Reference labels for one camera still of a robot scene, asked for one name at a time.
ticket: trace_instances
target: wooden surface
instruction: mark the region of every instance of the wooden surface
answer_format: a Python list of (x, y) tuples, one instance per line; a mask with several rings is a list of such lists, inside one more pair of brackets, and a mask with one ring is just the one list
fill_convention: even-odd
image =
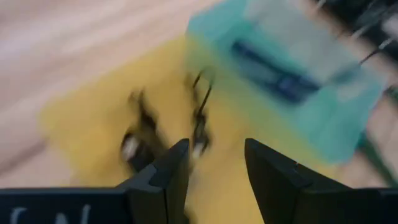
[[(49, 150), (38, 111), (49, 99), (182, 34), (189, 17), (214, 2), (0, 1), (0, 187), (78, 185), (68, 162)], [(383, 72), (396, 72), (384, 58), (375, 60)], [(398, 170), (394, 110), (382, 100), (369, 127)], [(353, 187), (383, 185), (360, 155), (341, 167), (340, 176)]]

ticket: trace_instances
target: yellow mat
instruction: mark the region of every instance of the yellow mat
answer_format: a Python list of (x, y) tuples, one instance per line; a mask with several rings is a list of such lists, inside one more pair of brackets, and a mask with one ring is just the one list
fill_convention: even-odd
[[(192, 135), (193, 108), (183, 84), (187, 46), (195, 47), (192, 42), (188, 45), (185, 37), (177, 38), (43, 110), (41, 120), (50, 142), (69, 159), (85, 185), (115, 186), (130, 175), (119, 158), (119, 147), (127, 127), (137, 119), (127, 105), (131, 91), (145, 89), (170, 146)], [(208, 101), (213, 145), (195, 167), (187, 198), (198, 223), (262, 223), (244, 163), (247, 137), (333, 175), (332, 167), (318, 163), (308, 152), (292, 150), (295, 144), (304, 143), (294, 139), (289, 130), (272, 127), (278, 121), (270, 121), (269, 127), (256, 127), (230, 102), (228, 95), (216, 88)]]

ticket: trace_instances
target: wooden floor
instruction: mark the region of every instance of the wooden floor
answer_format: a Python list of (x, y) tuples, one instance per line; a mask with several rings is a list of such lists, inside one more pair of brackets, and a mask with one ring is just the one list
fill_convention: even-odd
[[(45, 102), (182, 34), (217, 1), (0, 0), (0, 187), (78, 185), (40, 132)], [(369, 129), (398, 170), (396, 114), (381, 100)], [(384, 185), (360, 155), (340, 173), (353, 187)]]

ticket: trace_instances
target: yellow cloth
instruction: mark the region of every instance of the yellow cloth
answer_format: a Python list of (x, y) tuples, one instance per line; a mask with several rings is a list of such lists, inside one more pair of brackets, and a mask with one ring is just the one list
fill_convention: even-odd
[[(119, 147), (124, 132), (137, 119), (127, 104), (132, 91), (145, 89), (169, 146), (192, 135), (191, 94), (184, 85), (187, 47), (198, 46), (177, 38), (43, 110), (41, 120), (50, 141), (69, 158), (85, 185), (115, 186), (131, 175)], [(201, 82), (203, 91), (205, 86), (206, 81)], [(231, 102), (217, 89), (208, 101), (213, 144), (195, 167), (187, 198), (198, 223), (262, 223), (246, 173), (245, 138), (256, 138), (288, 156), (304, 158), (301, 161), (322, 173), (333, 173), (307, 152), (295, 151), (295, 146), (305, 144), (289, 130), (276, 128), (278, 119), (271, 119), (268, 127), (256, 127), (245, 122)], [(265, 110), (263, 116), (273, 114)]]

